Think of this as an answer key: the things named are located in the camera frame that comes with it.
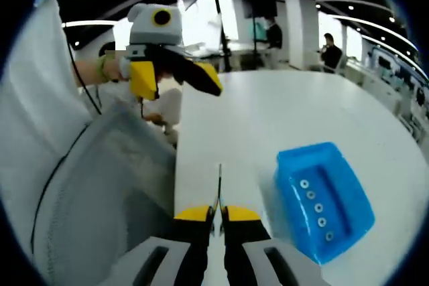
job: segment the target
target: ceiling light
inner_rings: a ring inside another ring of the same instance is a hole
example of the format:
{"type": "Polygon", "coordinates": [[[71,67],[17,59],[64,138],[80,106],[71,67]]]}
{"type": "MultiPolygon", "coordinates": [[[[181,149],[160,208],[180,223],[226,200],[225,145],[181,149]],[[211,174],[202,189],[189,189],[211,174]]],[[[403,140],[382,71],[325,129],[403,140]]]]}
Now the ceiling light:
{"type": "Polygon", "coordinates": [[[350,20],[350,21],[355,21],[357,23],[364,23],[365,25],[370,25],[372,27],[381,29],[381,30],[383,30],[383,31],[385,31],[387,33],[390,33],[391,35],[399,38],[400,40],[403,40],[405,43],[407,43],[408,45],[410,45],[411,47],[413,47],[415,50],[418,50],[417,47],[412,42],[410,42],[409,40],[407,40],[404,36],[401,36],[400,34],[394,32],[394,31],[391,31],[390,29],[387,29],[386,27],[377,25],[376,23],[371,23],[370,21],[366,21],[366,20],[358,19],[358,18],[353,18],[353,17],[349,17],[349,16],[342,16],[342,15],[330,15],[330,16],[332,18],[350,20]]]}
{"type": "Polygon", "coordinates": [[[366,39],[366,40],[369,40],[369,41],[371,41],[371,42],[374,42],[374,43],[376,43],[376,44],[379,44],[379,45],[383,46],[384,48],[387,48],[388,50],[391,50],[393,53],[398,54],[398,55],[399,55],[399,56],[401,56],[404,60],[406,60],[407,62],[409,62],[411,66],[416,67],[416,69],[417,69],[419,72],[421,72],[421,73],[422,73],[422,76],[423,76],[425,79],[428,79],[427,75],[423,72],[423,69],[421,69],[421,68],[419,67],[419,65],[417,65],[415,62],[413,62],[409,57],[405,56],[405,55],[404,55],[403,53],[401,53],[399,50],[396,50],[395,48],[393,48],[393,47],[391,47],[391,46],[389,46],[389,45],[386,45],[385,43],[382,43],[381,41],[376,40],[376,39],[374,39],[374,38],[371,38],[371,37],[369,37],[369,36],[362,35],[362,38],[363,38],[363,39],[366,39]]]}
{"type": "Polygon", "coordinates": [[[116,25],[115,20],[78,20],[62,23],[61,27],[89,26],[89,25],[116,25]]]}

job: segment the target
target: window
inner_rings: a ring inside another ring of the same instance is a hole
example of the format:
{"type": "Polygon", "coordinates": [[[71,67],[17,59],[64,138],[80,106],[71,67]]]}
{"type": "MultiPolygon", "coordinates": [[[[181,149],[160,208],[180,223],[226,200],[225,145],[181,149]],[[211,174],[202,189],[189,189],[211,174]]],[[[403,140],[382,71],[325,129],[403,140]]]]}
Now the window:
{"type": "MultiPolygon", "coordinates": [[[[225,35],[230,40],[237,40],[238,29],[233,0],[219,0],[219,3],[221,5],[225,35]]],[[[189,46],[208,42],[207,35],[212,35],[211,32],[208,32],[208,24],[214,21],[217,16],[215,0],[197,0],[186,11],[184,10],[183,0],[179,0],[178,8],[182,14],[183,44],[189,46]]]]}
{"type": "Polygon", "coordinates": [[[341,22],[321,11],[318,12],[318,18],[319,18],[319,48],[322,48],[326,43],[323,36],[326,33],[330,33],[334,38],[335,45],[339,48],[342,48],[343,33],[341,31],[341,28],[342,28],[341,22]]]}
{"type": "Polygon", "coordinates": [[[362,36],[351,27],[347,26],[347,57],[356,57],[358,61],[362,59],[362,36]]]}
{"type": "Polygon", "coordinates": [[[129,45],[129,34],[131,33],[131,26],[133,23],[128,21],[128,18],[119,20],[113,26],[113,37],[115,38],[115,49],[125,50],[129,45]]]}

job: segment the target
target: person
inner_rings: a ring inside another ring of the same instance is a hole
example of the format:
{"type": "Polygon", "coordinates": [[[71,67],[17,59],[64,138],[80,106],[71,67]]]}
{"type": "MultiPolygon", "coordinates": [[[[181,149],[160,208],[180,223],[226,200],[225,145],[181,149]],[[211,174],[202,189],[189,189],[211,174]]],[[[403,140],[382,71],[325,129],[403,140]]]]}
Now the person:
{"type": "Polygon", "coordinates": [[[59,10],[57,0],[35,1],[1,79],[0,142],[6,152],[0,156],[0,196],[29,258],[35,214],[47,179],[93,120],[78,86],[81,81],[96,85],[126,80],[119,56],[105,60],[102,68],[96,58],[72,63],[59,10]]]}
{"type": "MultiPolygon", "coordinates": [[[[115,42],[105,43],[100,51],[99,57],[104,55],[112,55],[115,51],[115,42]]],[[[168,71],[157,75],[156,82],[159,84],[163,79],[171,79],[173,75],[168,71]]],[[[182,105],[182,92],[178,88],[170,88],[165,92],[161,92],[157,100],[145,100],[137,98],[131,93],[128,82],[109,82],[95,86],[95,94],[97,102],[100,104],[102,111],[106,111],[115,102],[123,102],[131,106],[137,115],[147,122],[151,122],[157,127],[164,128],[163,134],[165,139],[176,145],[178,133],[173,126],[180,122],[180,107],[182,105]]],[[[90,111],[93,111],[93,106],[85,92],[83,92],[84,101],[90,111]]]]}
{"type": "MultiPolygon", "coordinates": [[[[99,59],[104,55],[107,56],[107,60],[115,58],[115,42],[108,42],[101,46],[99,50],[99,59]]],[[[111,80],[111,82],[96,84],[94,86],[88,86],[87,88],[101,112],[106,112],[112,104],[117,101],[124,102],[125,104],[137,103],[136,97],[132,95],[129,90],[128,82],[111,80]]],[[[96,117],[98,112],[90,101],[87,93],[82,91],[80,97],[83,99],[90,114],[96,117]]]]}
{"type": "Polygon", "coordinates": [[[265,18],[267,22],[267,41],[269,49],[269,60],[268,66],[272,70],[278,68],[279,63],[279,51],[283,45],[283,33],[280,26],[277,24],[273,17],[265,18]]]}
{"type": "Polygon", "coordinates": [[[373,67],[373,53],[372,52],[368,52],[367,57],[365,57],[365,67],[372,69],[373,67]]]}
{"type": "Polygon", "coordinates": [[[330,33],[324,34],[326,40],[325,46],[323,46],[320,54],[320,60],[323,61],[323,70],[326,73],[335,74],[335,69],[340,62],[343,52],[335,46],[334,38],[330,33]]]}

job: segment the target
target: desk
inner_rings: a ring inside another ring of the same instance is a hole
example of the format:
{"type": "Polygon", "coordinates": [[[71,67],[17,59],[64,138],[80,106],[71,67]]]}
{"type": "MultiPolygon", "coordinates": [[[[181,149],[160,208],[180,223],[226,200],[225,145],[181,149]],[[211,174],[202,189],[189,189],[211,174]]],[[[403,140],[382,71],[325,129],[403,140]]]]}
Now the desk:
{"type": "Polygon", "coordinates": [[[225,88],[221,97],[184,87],[175,213],[213,203],[222,163],[231,169],[223,176],[223,195],[229,186],[241,186],[227,202],[247,199],[256,208],[265,206],[270,216],[266,196],[273,193],[278,151],[332,141],[359,178],[375,225],[324,265],[322,274],[332,286],[382,285],[412,245],[429,198],[426,162],[404,126],[341,76],[264,71],[220,78],[225,88]],[[254,192],[253,178],[265,204],[254,192]]]}
{"type": "Polygon", "coordinates": [[[345,77],[374,96],[394,115],[398,115],[401,110],[401,94],[370,69],[349,60],[345,68],[345,77]]]}
{"type": "MultiPolygon", "coordinates": [[[[229,58],[231,67],[234,71],[238,71],[241,70],[241,56],[253,53],[254,45],[247,43],[230,42],[228,44],[228,48],[231,51],[231,57],[229,58]]],[[[257,43],[256,49],[258,54],[261,54],[263,56],[263,60],[265,62],[267,59],[267,54],[270,54],[270,51],[268,50],[268,45],[257,43]]],[[[219,60],[223,60],[223,57],[221,57],[223,55],[222,48],[219,48],[219,50],[213,50],[207,49],[204,46],[196,44],[196,46],[192,49],[189,49],[188,52],[194,57],[202,59],[210,56],[218,56],[213,63],[219,63],[219,60]]]]}
{"type": "Polygon", "coordinates": [[[422,150],[423,156],[429,163],[429,121],[422,115],[422,109],[414,99],[411,101],[411,113],[414,123],[419,124],[421,130],[417,143],[422,150]]]}

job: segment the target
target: blue plastic tray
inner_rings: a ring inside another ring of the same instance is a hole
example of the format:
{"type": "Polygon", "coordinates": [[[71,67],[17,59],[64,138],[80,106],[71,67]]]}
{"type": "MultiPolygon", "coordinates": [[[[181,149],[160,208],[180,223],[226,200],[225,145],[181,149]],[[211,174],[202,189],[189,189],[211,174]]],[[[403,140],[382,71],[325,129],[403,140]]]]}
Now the blue plastic tray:
{"type": "Polygon", "coordinates": [[[322,265],[374,225],[368,198],[333,143],[279,152],[275,182],[299,251],[322,265]]]}

